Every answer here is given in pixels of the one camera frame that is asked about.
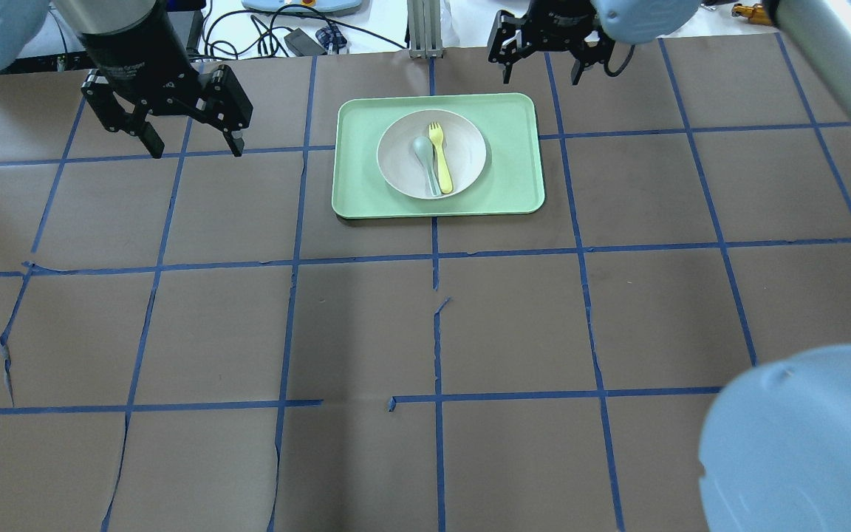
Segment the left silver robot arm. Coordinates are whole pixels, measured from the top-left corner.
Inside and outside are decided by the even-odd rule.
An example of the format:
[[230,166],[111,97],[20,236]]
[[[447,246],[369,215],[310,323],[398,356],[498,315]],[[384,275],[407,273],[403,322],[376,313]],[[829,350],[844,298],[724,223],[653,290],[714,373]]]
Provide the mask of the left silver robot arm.
[[[219,130],[233,156],[243,155],[253,104],[229,65],[203,73],[193,67],[165,1],[0,1],[0,71],[37,36],[51,9],[94,65],[81,91],[105,131],[137,138],[159,159],[165,143],[148,116],[191,117]],[[599,64],[614,75],[614,49],[592,2],[533,1],[521,17],[496,14],[488,60],[501,65],[509,81],[523,58],[568,52],[577,83],[584,70]]]

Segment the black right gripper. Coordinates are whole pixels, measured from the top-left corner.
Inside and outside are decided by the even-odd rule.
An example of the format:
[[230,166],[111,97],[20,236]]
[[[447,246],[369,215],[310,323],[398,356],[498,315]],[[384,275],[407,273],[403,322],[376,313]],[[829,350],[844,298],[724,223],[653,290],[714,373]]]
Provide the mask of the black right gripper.
[[587,37],[595,30],[597,11],[590,1],[531,1],[522,17],[507,10],[496,11],[488,38],[488,61],[501,68],[503,84],[509,84],[517,61],[535,52],[570,52],[575,63],[570,74],[573,86],[595,65],[612,77],[608,63],[615,41],[600,37],[594,44]]

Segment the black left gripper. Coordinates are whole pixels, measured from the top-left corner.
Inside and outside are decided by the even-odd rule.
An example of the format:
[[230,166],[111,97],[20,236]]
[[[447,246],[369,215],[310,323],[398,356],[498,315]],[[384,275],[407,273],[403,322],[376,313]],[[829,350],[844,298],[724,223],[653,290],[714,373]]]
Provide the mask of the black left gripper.
[[138,139],[154,159],[162,157],[165,142],[146,115],[192,117],[222,132],[234,157],[243,155],[253,104],[230,65],[210,72],[190,63],[101,67],[89,72],[81,93],[105,131]]

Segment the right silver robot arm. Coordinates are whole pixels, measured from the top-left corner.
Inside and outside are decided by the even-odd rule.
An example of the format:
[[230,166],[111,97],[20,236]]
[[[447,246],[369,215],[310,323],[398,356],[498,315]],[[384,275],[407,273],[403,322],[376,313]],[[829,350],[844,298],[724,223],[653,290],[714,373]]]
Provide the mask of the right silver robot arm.
[[[570,51],[594,30],[645,44],[699,1],[533,1],[500,10],[489,61]],[[851,344],[749,369],[720,391],[700,435],[700,497],[713,531],[851,531]]]

